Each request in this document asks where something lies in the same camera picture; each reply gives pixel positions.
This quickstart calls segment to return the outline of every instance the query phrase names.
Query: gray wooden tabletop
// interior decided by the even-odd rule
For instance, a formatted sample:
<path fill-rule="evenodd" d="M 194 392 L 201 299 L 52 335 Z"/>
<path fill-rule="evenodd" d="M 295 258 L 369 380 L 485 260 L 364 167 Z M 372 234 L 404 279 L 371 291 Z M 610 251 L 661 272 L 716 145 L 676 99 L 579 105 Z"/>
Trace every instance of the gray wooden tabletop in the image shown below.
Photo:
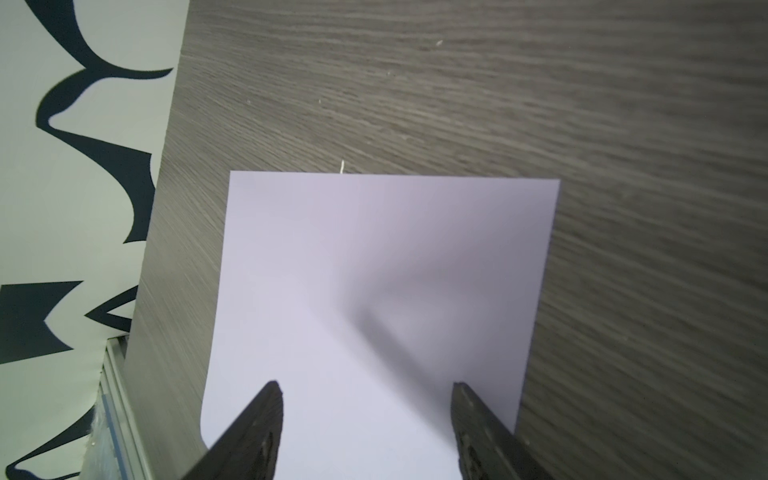
<path fill-rule="evenodd" d="M 229 171 L 342 160 L 562 179 L 517 431 L 555 478 L 766 478 L 767 78 L 765 2 L 192 0 L 125 366 L 157 478 L 205 450 Z"/>

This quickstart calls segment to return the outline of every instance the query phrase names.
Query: black wall decal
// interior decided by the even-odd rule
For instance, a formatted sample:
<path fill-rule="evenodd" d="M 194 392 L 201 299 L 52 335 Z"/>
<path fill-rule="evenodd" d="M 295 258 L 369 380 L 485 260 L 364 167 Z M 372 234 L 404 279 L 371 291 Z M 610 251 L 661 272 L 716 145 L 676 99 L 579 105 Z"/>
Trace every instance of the black wall decal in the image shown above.
<path fill-rule="evenodd" d="M 124 332 L 131 331 L 131 319 L 124 316 L 114 315 L 109 313 L 110 310 L 114 310 L 121 305 L 125 305 L 128 302 L 136 300 L 136 292 L 139 290 L 138 285 L 133 288 L 125 290 L 117 296 L 113 296 L 106 302 L 97 306 L 85 316 L 95 322 L 99 322 L 102 325 L 111 326 L 114 329 L 122 330 Z"/>
<path fill-rule="evenodd" d="M 124 243 L 146 240 L 154 199 L 154 184 L 150 175 L 151 154 L 61 131 L 53 128 L 49 122 L 51 117 L 72 106 L 86 88 L 99 80 L 162 78 L 173 68 L 139 71 L 113 65 L 96 55 L 86 43 L 74 14 L 73 0 L 26 2 L 48 33 L 84 67 L 84 70 L 60 81 L 43 97 L 35 118 L 37 127 L 80 151 L 120 183 L 134 209 L 133 226 Z"/>
<path fill-rule="evenodd" d="M 40 454 L 50 452 L 53 449 L 65 445 L 73 440 L 81 439 L 91 432 L 91 424 L 93 423 L 95 408 L 91 407 L 85 415 L 80 417 L 75 423 L 66 428 L 62 433 L 59 433 L 54 438 L 48 440 L 43 445 L 37 447 L 34 451 L 24 455 L 19 460 L 16 460 L 12 464 L 5 467 L 5 477 L 8 480 L 43 480 L 29 470 L 19 470 L 16 465 L 29 460 L 32 457 L 36 457 Z M 80 472 L 70 473 L 61 477 L 53 478 L 52 480 L 65 480 L 66 478 L 72 478 L 80 475 Z"/>
<path fill-rule="evenodd" d="M 45 317 L 80 283 L 0 286 L 0 364 L 72 350 L 48 329 Z"/>

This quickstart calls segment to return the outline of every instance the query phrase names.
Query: blue strip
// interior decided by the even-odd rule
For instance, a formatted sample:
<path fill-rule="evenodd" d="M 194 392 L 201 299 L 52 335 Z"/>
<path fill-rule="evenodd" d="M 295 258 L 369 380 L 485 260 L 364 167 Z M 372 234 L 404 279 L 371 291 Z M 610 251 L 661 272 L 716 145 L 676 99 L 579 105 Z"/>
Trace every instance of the blue strip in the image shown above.
<path fill-rule="evenodd" d="M 125 464 L 123 463 L 123 455 L 121 455 L 120 451 L 120 444 L 118 443 L 118 433 L 114 430 L 114 425 L 112 424 L 112 414 L 109 411 L 109 404 L 107 403 L 107 396 L 102 393 L 101 394 L 101 403 L 104 404 L 104 413 L 107 417 L 107 426 L 109 427 L 109 433 L 112 436 L 112 445 L 114 446 L 114 456 L 118 459 L 118 468 L 120 469 L 120 476 L 123 478 L 123 480 L 128 480 L 128 473 L 125 471 Z"/>

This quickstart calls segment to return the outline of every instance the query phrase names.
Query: sheet of paper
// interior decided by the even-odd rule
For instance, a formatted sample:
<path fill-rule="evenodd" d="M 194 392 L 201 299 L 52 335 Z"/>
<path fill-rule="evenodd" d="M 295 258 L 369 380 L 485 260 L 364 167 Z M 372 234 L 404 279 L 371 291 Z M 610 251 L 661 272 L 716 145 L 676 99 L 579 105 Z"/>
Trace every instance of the sheet of paper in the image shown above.
<path fill-rule="evenodd" d="M 459 480 L 452 384 L 514 431 L 558 188 L 232 172 L 203 440 L 276 379 L 276 480 Z"/>

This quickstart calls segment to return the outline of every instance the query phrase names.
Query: white wall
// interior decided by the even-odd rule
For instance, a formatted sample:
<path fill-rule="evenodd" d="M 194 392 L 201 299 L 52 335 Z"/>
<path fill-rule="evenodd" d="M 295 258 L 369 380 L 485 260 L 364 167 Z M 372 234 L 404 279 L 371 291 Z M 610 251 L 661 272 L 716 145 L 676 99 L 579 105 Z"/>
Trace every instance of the white wall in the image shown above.
<path fill-rule="evenodd" d="M 94 405 L 105 340 L 121 331 L 85 315 L 138 284 L 145 244 L 141 235 L 125 243 L 134 208 L 124 186 L 96 161 L 35 126 L 43 97 L 83 70 L 34 15 L 35 1 L 0 2 L 2 470 L 66 430 Z M 148 169 L 155 182 L 187 6 L 188 0 L 77 0 L 80 33 L 99 57 L 123 68 L 173 71 L 156 79 L 97 81 L 70 108 L 52 117 L 51 127 L 151 154 L 151 164 L 139 165 L 142 171 L 131 175 L 140 177 Z M 127 161 L 118 155 L 102 160 Z M 123 165 L 127 170 L 135 167 Z M 151 188 L 143 192 L 152 194 Z M 51 282 L 80 282 L 45 318 L 50 332 L 64 344 L 58 350 L 70 349 L 26 358 L 27 351 L 41 351 L 30 342 L 43 336 L 30 340 L 25 328 L 40 315 L 33 313 L 48 287 L 11 285 Z M 16 294 L 21 291 L 28 295 Z M 130 318 L 132 310 L 129 302 L 113 313 Z M 18 468 L 42 478 L 77 472 L 84 447 L 85 438 L 80 438 Z"/>

